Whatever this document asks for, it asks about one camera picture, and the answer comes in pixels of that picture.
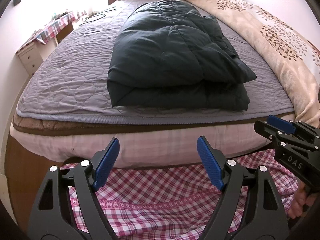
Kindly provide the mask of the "person's right hand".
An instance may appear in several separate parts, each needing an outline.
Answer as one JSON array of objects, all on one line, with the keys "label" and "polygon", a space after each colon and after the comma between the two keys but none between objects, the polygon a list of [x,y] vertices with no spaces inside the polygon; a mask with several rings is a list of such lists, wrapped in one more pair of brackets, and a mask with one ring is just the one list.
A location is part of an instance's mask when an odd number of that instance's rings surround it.
[{"label": "person's right hand", "polygon": [[317,197],[317,193],[308,195],[305,184],[301,181],[288,210],[288,216],[292,219],[300,217],[303,214],[303,206],[312,206]]}]

